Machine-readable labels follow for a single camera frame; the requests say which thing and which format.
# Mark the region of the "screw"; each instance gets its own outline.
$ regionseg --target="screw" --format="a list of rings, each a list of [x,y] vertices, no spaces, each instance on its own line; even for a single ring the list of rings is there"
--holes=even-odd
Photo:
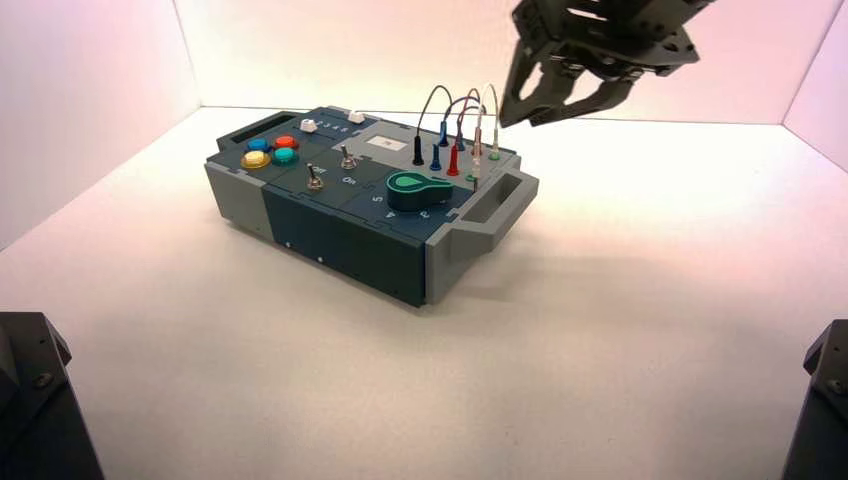
[[[49,373],[42,373],[41,375],[35,377],[35,380],[32,381],[32,387],[36,390],[41,390],[45,388],[47,385],[50,385],[53,382],[53,375]]]
[[[827,388],[829,388],[831,392],[839,395],[840,397],[848,394],[848,390],[845,389],[845,385],[843,385],[842,382],[836,379],[828,380]]]

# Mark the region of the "toggle switch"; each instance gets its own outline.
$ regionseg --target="toggle switch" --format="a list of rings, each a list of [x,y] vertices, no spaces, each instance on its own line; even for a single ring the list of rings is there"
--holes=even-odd
[[[315,168],[311,163],[306,164],[306,169],[309,170],[309,180],[306,182],[306,188],[313,191],[324,188],[324,181],[315,173]]]
[[[342,145],[342,168],[345,170],[353,170],[358,165],[358,162],[353,155],[347,151],[347,147]]]

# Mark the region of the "white label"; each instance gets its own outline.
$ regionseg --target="white label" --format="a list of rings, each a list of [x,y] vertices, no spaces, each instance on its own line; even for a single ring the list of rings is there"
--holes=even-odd
[[[376,137],[368,140],[368,143],[371,145],[377,145],[378,147],[383,147],[395,152],[399,152],[403,150],[408,144],[403,143],[399,140],[393,140],[391,138],[384,137],[382,135],[377,135]]]

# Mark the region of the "white wall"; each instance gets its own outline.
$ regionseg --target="white wall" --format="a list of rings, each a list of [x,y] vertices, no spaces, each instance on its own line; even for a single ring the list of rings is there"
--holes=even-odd
[[[842,5],[786,116],[786,126],[848,170],[848,6]]]
[[[780,123],[840,0],[719,0],[701,63],[646,78],[606,118]],[[201,101],[415,111],[434,83],[503,88],[518,0],[176,0]]]
[[[198,103],[170,0],[0,2],[0,249]]]

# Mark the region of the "gray handle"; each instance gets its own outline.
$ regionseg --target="gray handle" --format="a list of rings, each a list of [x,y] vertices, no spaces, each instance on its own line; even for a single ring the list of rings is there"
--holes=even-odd
[[[496,173],[450,224],[450,260],[469,260],[494,250],[538,191],[536,177],[514,168]]]

